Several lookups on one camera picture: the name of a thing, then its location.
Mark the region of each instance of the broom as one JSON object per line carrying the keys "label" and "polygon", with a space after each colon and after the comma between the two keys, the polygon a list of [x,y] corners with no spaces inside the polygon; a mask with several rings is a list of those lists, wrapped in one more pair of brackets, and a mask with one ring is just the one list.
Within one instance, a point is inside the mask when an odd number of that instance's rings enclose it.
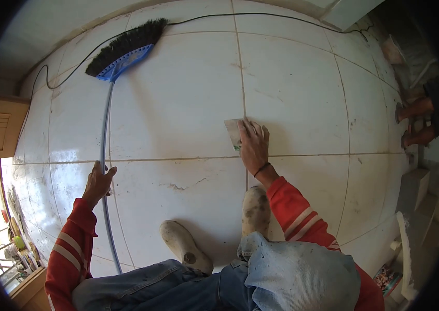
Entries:
{"label": "broom", "polygon": [[[165,18],[149,20],[143,25],[124,32],[112,40],[109,46],[101,49],[92,62],[86,67],[86,74],[99,80],[109,81],[109,91],[105,101],[105,114],[102,128],[102,142],[100,144],[100,164],[105,168],[105,137],[107,135],[107,117],[111,108],[112,89],[116,79],[128,68],[144,60],[161,38],[168,20]],[[114,239],[112,238],[111,222],[107,209],[107,197],[102,198],[104,208],[105,227],[111,247],[112,258],[118,274],[122,273],[117,258]]]}

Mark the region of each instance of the blue jeans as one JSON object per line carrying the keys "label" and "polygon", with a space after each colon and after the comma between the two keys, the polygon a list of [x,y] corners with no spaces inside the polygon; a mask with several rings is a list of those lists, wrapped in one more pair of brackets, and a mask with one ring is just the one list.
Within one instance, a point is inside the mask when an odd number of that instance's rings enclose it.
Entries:
{"label": "blue jeans", "polygon": [[205,277],[176,260],[86,279],[73,291],[78,311],[353,310],[360,276],[353,258],[308,242],[244,237],[233,260]]}

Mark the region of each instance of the putty knife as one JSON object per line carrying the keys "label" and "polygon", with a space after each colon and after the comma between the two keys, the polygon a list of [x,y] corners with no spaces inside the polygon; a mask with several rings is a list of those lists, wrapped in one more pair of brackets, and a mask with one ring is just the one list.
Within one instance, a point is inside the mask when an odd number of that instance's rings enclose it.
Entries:
{"label": "putty knife", "polygon": [[237,121],[239,120],[243,120],[243,119],[233,119],[233,120],[224,121],[224,125],[227,127],[227,131],[235,151],[240,151],[242,146],[241,134],[238,131],[238,126],[237,126]]}

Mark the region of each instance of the broom bristles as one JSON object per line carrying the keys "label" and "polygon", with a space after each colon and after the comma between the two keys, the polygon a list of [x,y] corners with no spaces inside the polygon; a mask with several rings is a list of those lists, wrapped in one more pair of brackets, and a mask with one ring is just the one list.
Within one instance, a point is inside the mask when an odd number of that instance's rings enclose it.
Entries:
{"label": "broom bristles", "polygon": [[86,74],[96,77],[107,66],[119,57],[149,44],[156,44],[161,38],[164,27],[168,24],[165,18],[151,19],[143,25],[122,33],[101,49],[92,62],[86,67]]}

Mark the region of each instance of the white reflective stripe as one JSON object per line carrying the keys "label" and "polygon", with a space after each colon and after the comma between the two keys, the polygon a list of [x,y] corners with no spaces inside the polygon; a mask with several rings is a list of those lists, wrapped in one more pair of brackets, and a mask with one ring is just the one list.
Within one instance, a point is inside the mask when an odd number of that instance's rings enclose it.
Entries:
{"label": "white reflective stripe", "polygon": [[308,217],[308,215],[311,214],[313,210],[308,207],[306,208],[299,216],[297,216],[296,220],[294,220],[294,222],[292,222],[292,224],[287,228],[287,230],[285,230],[284,232],[284,236],[285,239],[287,238],[287,236],[289,236],[292,231],[294,231],[294,229],[299,226],[301,224],[301,222],[303,222],[303,220]]}
{"label": "white reflective stripe", "polygon": [[64,247],[62,247],[58,244],[55,244],[52,251],[56,251],[59,254],[61,254],[62,256],[64,256],[67,260],[69,260],[76,267],[76,269],[78,271],[81,271],[81,265],[79,264],[79,261],[67,249],[65,249]]}
{"label": "white reflective stripe", "polygon": [[61,232],[61,233],[59,233],[59,237],[58,237],[58,238],[61,239],[61,240],[63,240],[63,241],[65,241],[67,244],[69,244],[70,246],[72,246],[72,247],[76,250],[76,252],[78,252],[79,257],[81,257],[82,260],[83,260],[83,266],[84,266],[84,268],[86,269],[86,266],[87,266],[88,262],[86,261],[86,259],[85,259],[85,255],[83,254],[83,251],[81,250],[81,247],[80,247],[80,245],[76,242],[76,240],[74,240],[73,237],[71,237],[70,235],[68,235],[68,234],[65,233],[65,232]]}
{"label": "white reflective stripe", "polygon": [[297,240],[299,240],[300,238],[302,238],[303,235],[305,235],[306,232],[311,228],[311,226],[314,225],[315,222],[319,221],[320,219],[322,219],[322,218],[320,217],[320,215],[315,215],[315,217],[311,218],[310,221],[308,221],[308,222],[304,225],[304,227],[302,227],[301,230],[299,230],[299,232],[296,233],[296,235],[294,235],[293,237],[291,237],[291,239],[290,239],[289,241],[290,241],[290,242],[293,242],[293,241],[297,241]]}
{"label": "white reflective stripe", "polygon": [[48,294],[48,303],[50,304],[50,309],[55,311],[54,303],[52,302],[52,298],[50,298],[50,294]]}
{"label": "white reflective stripe", "polygon": [[327,248],[338,249],[338,248],[340,248],[340,246],[337,243],[337,240],[334,240],[334,241],[332,241],[332,243],[330,243],[330,245]]}

